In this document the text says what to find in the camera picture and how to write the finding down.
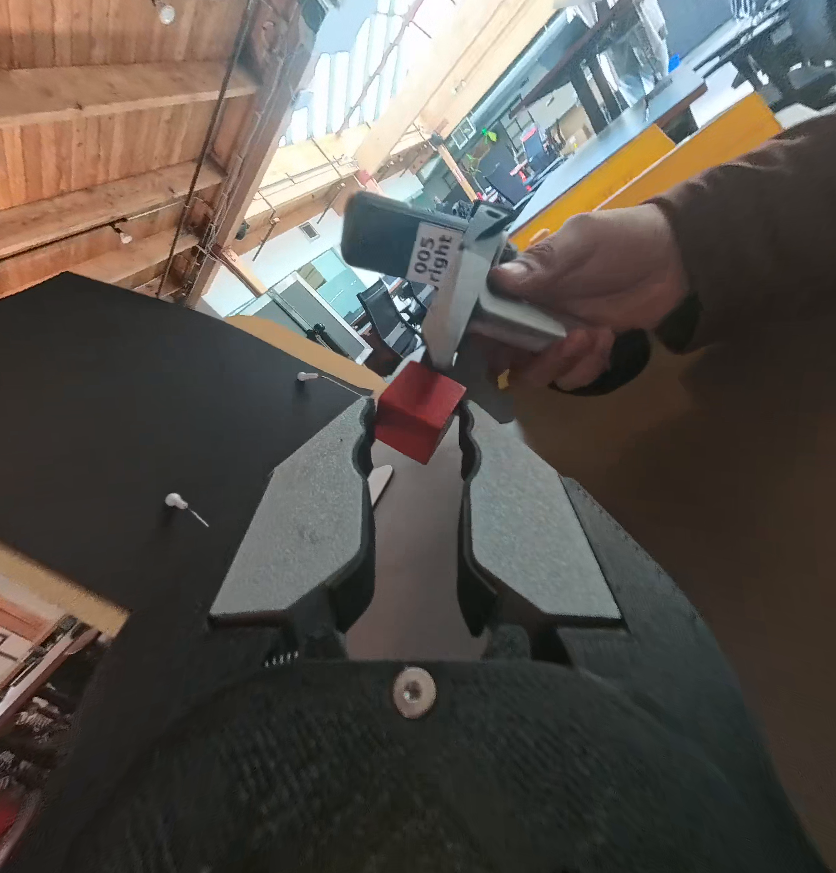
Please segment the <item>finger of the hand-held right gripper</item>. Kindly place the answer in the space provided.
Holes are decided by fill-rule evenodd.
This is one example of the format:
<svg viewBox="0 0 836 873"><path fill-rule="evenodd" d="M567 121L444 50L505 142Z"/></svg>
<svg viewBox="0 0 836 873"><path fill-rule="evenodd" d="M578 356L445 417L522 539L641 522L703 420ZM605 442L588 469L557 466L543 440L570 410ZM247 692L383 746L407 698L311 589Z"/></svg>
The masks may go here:
<svg viewBox="0 0 836 873"><path fill-rule="evenodd" d="M500 424L511 424L514 402L509 390L499 387L501 373L491 364L483 340L463 341L457 353L457 381L465 387L467 399Z"/></svg>
<svg viewBox="0 0 836 873"><path fill-rule="evenodd" d="M486 256L463 249L454 272L437 287L423 322L426 357L435 371L448 372L454 366L479 297L487 289L489 269Z"/></svg>

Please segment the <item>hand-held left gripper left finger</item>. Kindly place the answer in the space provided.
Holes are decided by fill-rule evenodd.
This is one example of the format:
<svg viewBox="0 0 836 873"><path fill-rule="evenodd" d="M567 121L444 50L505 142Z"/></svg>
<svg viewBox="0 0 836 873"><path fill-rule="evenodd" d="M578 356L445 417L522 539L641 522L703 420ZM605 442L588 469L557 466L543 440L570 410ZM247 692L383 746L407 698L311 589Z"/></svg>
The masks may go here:
<svg viewBox="0 0 836 873"><path fill-rule="evenodd" d="M375 582L372 398L279 464L209 611L212 627L347 632Z"/></svg>

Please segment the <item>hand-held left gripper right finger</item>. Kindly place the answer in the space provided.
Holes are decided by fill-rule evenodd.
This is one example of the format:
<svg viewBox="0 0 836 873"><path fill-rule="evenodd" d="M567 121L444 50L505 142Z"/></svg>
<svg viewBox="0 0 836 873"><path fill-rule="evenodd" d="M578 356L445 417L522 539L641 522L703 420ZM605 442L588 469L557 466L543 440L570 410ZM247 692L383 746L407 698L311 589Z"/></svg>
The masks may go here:
<svg viewBox="0 0 836 873"><path fill-rule="evenodd" d="M459 418L457 601L471 636L499 624L530 637L620 627L620 607L561 476L476 403Z"/></svg>

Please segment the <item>red block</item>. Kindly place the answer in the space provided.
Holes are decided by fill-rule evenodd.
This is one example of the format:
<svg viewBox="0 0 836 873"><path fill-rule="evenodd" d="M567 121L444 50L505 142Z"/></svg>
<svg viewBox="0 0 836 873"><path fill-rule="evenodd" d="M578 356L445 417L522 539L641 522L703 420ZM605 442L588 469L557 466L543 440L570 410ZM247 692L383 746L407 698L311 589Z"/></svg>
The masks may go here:
<svg viewBox="0 0 836 873"><path fill-rule="evenodd" d="M406 362L376 403L375 441L427 465L466 395L460 382L422 362Z"/></svg>

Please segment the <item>yellow storage bin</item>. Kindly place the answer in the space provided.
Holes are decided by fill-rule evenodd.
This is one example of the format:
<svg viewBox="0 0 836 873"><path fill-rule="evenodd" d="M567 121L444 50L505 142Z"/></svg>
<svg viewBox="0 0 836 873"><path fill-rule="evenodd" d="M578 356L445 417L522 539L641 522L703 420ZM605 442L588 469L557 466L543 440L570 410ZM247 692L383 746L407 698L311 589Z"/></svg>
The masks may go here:
<svg viewBox="0 0 836 873"><path fill-rule="evenodd" d="M511 224L511 243L523 250L572 216L649 201L707 169L737 160L781 131L762 98L751 94L677 145L652 124L592 169L578 162L588 157L584 148L549 176Z"/></svg>

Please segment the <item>person's right forearm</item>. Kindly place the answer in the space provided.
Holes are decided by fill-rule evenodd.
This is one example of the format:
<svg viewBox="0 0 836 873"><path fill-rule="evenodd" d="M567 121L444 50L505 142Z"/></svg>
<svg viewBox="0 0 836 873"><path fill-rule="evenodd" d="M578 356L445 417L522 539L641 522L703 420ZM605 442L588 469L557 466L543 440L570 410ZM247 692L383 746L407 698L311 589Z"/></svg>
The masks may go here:
<svg viewBox="0 0 836 873"><path fill-rule="evenodd" d="M685 299L655 335L683 354L836 311L836 113L651 198L674 237Z"/></svg>

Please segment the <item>person's right hand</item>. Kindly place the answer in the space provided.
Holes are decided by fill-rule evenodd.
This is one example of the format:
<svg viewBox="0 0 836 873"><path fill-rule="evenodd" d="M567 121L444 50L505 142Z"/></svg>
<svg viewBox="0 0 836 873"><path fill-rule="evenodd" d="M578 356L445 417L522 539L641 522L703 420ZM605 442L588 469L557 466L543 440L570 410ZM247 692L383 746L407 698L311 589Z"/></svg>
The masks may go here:
<svg viewBox="0 0 836 873"><path fill-rule="evenodd" d="M667 217L648 202L572 217L496 267L489 287L567 324L566 338L537 354L483 340L491 375L572 391L609 371L620 334L656 329L684 300L687 280Z"/></svg>

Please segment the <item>black mesh office chair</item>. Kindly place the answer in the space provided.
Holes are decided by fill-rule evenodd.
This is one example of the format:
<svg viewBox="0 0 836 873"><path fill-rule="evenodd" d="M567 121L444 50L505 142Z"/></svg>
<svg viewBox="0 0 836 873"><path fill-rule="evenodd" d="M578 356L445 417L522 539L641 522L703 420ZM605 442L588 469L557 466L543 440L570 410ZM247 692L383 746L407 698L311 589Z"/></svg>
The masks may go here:
<svg viewBox="0 0 836 873"><path fill-rule="evenodd" d="M381 345L389 352L402 359L412 355L422 344L421 333L397 308L382 282L357 292L357 299Z"/></svg>

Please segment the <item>wooden book stand black panel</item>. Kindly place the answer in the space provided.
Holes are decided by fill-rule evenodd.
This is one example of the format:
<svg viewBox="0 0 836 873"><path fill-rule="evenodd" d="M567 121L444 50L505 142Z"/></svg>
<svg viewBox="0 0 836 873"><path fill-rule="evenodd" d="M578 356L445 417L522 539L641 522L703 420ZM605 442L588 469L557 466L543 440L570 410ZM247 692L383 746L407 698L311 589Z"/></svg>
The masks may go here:
<svg viewBox="0 0 836 873"><path fill-rule="evenodd" d="M275 467L382 379L272 321L62 273L0 300L0 596L205 615Z"/></svg>

